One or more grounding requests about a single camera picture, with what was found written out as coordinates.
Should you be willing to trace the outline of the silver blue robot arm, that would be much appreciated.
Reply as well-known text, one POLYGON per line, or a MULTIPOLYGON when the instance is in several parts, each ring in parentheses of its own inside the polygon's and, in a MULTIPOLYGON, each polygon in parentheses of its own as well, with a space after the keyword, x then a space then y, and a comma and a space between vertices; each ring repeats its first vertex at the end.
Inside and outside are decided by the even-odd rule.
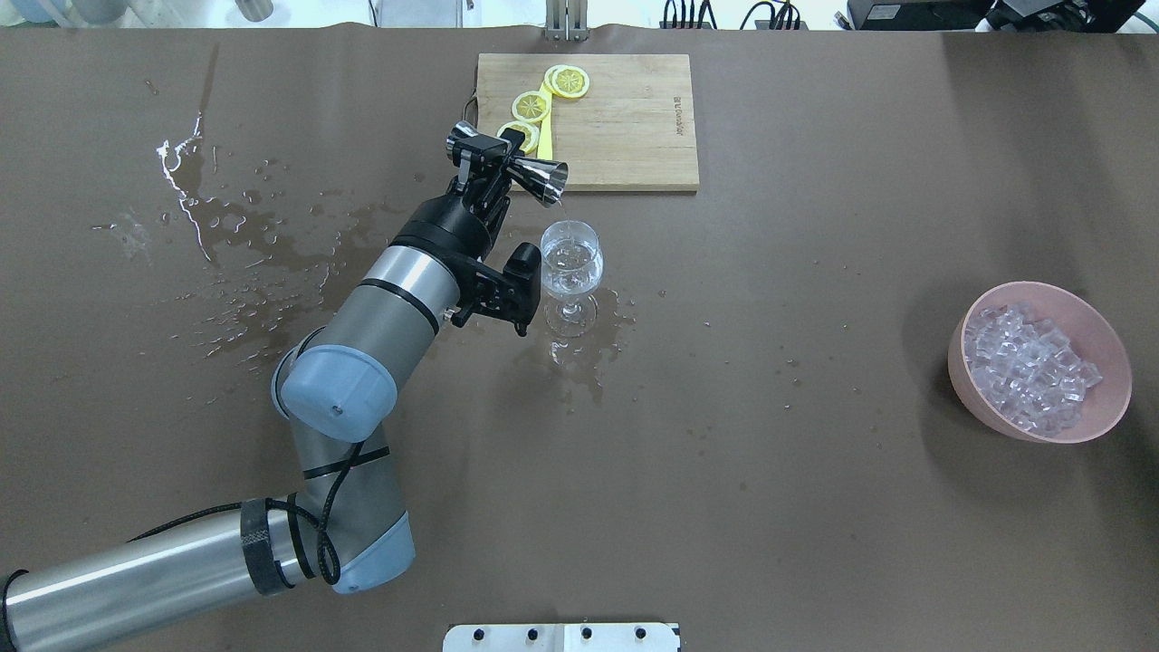
POLYGON ((540 252, 519 244, 501 271, 487 255, 522 175, 511 144, 452 145, 455 177, 424 202, 331 321, 274 372, 305 485, 283 498, 178 517, 105 554, 3 583, 5 651, 95 649, 175 620, 320 578, 373 589, 415 557, 382 424, 437 334, 475 315, 525 335, 540 301, 540 252))

